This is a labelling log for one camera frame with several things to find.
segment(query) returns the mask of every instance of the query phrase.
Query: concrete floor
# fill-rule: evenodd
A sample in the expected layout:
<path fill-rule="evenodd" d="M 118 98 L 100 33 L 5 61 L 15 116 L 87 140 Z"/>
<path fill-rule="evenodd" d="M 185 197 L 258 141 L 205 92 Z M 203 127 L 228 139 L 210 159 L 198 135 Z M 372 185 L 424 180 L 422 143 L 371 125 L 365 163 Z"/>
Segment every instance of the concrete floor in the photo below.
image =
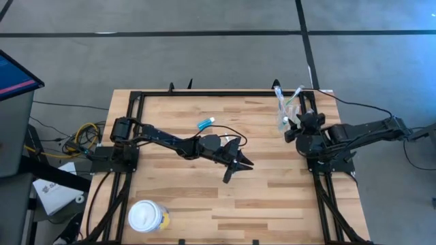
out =
<path fill-rule="evenodd" d="M 436 29 L 436 2 L 303 0 L 310 31 Z M 5 33 L 107 31 L 299 30 L 293 0 L 14 0 Z M 390 110 L 410 127 L 436 122 L 436 36 L 311 36 L 321 88 L 344 100 Z M 310 86 L 302 38 L 98 37 L 2 38 L 0 48 L 40 77 L 35 99 L 108 107 L 116 88 L 284 88 Z M 343 122 L 386 117 L 339 104 Z M 105 120 L 104 111 L 34 104 L 32 116 L 66 133 Z M 37 127 L 42 139 L 58 137 Z M 54 144 L 47 147 L 56 148 Z M 408 144 L 412 161 L 436 168 L 428 141 Z M 414 169 L 400 142 L 380 142 L 355 158 L 371 239 L 380 244 L 434 244 L 436 171 Z M 43 223 L 38 244 L 60 226 Z"/>

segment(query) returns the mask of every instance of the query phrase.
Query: wooden table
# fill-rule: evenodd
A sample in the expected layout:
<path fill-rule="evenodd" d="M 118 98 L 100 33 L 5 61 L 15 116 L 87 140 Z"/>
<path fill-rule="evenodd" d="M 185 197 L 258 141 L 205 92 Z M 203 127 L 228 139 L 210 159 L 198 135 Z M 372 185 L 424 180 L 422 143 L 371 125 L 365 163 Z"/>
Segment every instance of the wooden table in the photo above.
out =
<path fill-rule="evenodd" d="M 125 116 L 130 90 L 115 90 L 103 143 L 110 146 L 109 135 L 115 118 Z M 315 92 L 318 112 L 326 124 L 339 123 L 336 101 Z M 275 97 L 147 97 L 142 122 L 175 134 L 190 137 L 196 124 L 215 117 L 216 125 L 226 125 L 249 139 L 244 154 L 254 170 L 233 175 L 229 184 L 222 178 L 225 167 L 206 159 L 187 161 L 171 150 L 155 144 L 140 150 L 138 170 L 133 174 L 130 207 L 150 199 L 170 210 L 170 226 L 157 233 L 138 233 L 126 219 L 123 243 L 126 244 L 322 244 L 322 228 L 312 175 L 295 144 L 285 143 L 277 130 Z M 230 133 L 208 128 L 205 134 Z M 107 210 L 112 187 L 111 174 L 100 189 L 91 214 L 91 229 Z M 104 174 L 93 177 L 89 197 Z M 349 224 L 364 239 L 369 239 L 356 183 L 345 174 L 333 175 L 338 207 Z M 89 209 L 88 199 L 85 214 Z M 110 237 L 114 239 L 118 213 L 114 215 Z M 335 238 L 332 216 L 330 232 Z M 81 232 L 85 234 L 86 215 Z"/>

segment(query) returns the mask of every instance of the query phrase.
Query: black floor line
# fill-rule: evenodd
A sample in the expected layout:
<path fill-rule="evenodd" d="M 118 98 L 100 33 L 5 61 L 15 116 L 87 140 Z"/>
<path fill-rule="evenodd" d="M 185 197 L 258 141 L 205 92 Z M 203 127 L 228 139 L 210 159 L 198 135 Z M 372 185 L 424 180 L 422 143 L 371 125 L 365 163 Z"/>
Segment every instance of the black floor line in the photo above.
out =
<path fill-rule="evenodd" d="M 309 35 L 436 35 L 436 30 L 308 31 Z"/>
<path fill-rule="evenodd" d="M 315 61 L 313 60 L 311 42 L 309 40 L 309 35 L 306 26 L 305 13 L 302 10 L 301 0 L 295 0 L 295 4 L 298 12 L 298 20 L 300 22 L 302 42 L 305 46 L 306 60 L 307 60 L 307 65 L 309 66 L 309 75 L 311 76 L 312 88 L 320 89 L 318 76 L 316 74 Z"/>
<path fill-rule="evenodd" d="M 11 6 L 12 2 L 14 0 L 7 0 L 5 6 L 3 7 L 3 9 L 0 12 L 0 22 L 1 20 L 3 20 L 3 17 L 5 17 L 7 10 L 9 9 L 9 7 Z"/>
<path fill-rule="evenodd" d="M 0 37 L 212 37 L 212 36 L 284 36 L 301 35 L 301 31 L 234 30 L 234 31 L 141 31 L 101 33 L 0 33 Z"/>

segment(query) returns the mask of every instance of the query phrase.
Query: monitor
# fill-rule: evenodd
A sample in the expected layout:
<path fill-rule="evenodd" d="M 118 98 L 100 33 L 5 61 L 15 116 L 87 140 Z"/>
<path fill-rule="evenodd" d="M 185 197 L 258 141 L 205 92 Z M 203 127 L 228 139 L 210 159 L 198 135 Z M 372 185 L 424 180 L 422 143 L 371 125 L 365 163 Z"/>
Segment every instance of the monitor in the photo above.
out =
<path fill-rule="evenodd" d="M 44 86 L 44 83 L 0 50 L 0 101 Z"/>

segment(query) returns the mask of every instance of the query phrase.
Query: yellow cable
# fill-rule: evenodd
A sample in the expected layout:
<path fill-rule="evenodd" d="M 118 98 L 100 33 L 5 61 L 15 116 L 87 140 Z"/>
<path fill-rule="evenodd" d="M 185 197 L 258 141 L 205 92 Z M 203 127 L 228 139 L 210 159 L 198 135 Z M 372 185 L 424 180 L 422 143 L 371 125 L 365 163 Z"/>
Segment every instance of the yellow cable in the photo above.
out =
<path fill-rule="evenodd" d="M 93 124 L 93 123 L 85 123 L 85 124 L 83 124 L 80 128 L 79 128 L 79 130 L 77 130 L 77 133 L 76 133 L 76 137 L 74 138 L 74 143 L 78 143 L 78 135 L 80 134 L 80 132 L 86 127 L 86 126 L 89 126 L 89 125 L 91 125 L 92 127 L 94 127 L 94 129 L 96 130 L 96 131 L 98 131 L 98 128 L 97 128 L 97 126 L 95 125 L 95 124 Z M 96 136 L 94 136 L 94 139 L 93 139 L 93 141 L 89 144 L 89 146 L 88 146 L 88 149 L 90 149 L 91 147 L 92 147 L 92 145 L 94 145 L 95 144 L 95 140 L 98 138 L 98 135 L 96 135 Z M 30 148 L 30 147 L 28 147 L 28 146 L 25 146 L 25 148 L 27 149 L 27 150 L 30 150 L 31 152 L 36 152 L 36 150 L 35 149 L 33 149 L 33 148 Z M 41 152 L 41 154 L 43 154 L 43 155 L 46 155 L 47 157 L 55 157 L 55 158 L 59 158 L 59 159 L 70 159 L 70 158 L 74 158 L 74 157 L 77 157 L 77 156 L 80 156 L 82 153 L 77 153 L 77 154 L 73 154 L 73 155 L 71 155 L 71 156 L 63 156 L 63 155 L 56 155 L 56 154 L 50 154 L 50 153 L 45 153 L 45 152 Z"/>

